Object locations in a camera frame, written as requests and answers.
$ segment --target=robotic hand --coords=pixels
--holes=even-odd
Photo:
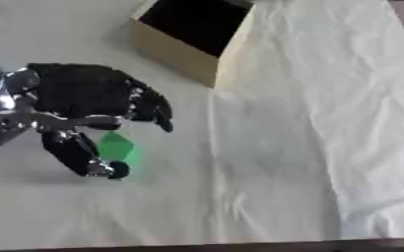
[[[122,119],[172,131],[168,101],[121,71],[77,64],[0,71],[0,138],[33,127],[44,148],[80,176],[128,175],[125,162],[100,158],[93,141],[77,129],[116,130]]]

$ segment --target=open box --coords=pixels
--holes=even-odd
[[[147,0],[132,18],[131,36],[144,54],[214,88],[252,7],[240,0]]]

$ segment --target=green block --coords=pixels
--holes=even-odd
[[[125,161],[130,167],[140,163],[140,151],[125,137],[108,132],[98,143],[100,157],[105,160]]]

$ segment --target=white cloth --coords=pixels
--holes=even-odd
[[[140,0],[0,0],[0,66],[94,63],[169,98],[145,162],[76,178],[27,132],[0,149],[0,249],[404,237],[404,29],[386,1],[258,1],[209,90],[130,46]]]

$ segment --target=table surface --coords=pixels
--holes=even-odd
[[[0,0],[0,66],[112,66],[167,96],[132,177],[0,150],[0,249],[404,237],[404,28],[386,1],[257,1],[209,90],[138,55],[141,0]],[[92,132],[95,139],[102,133]]]

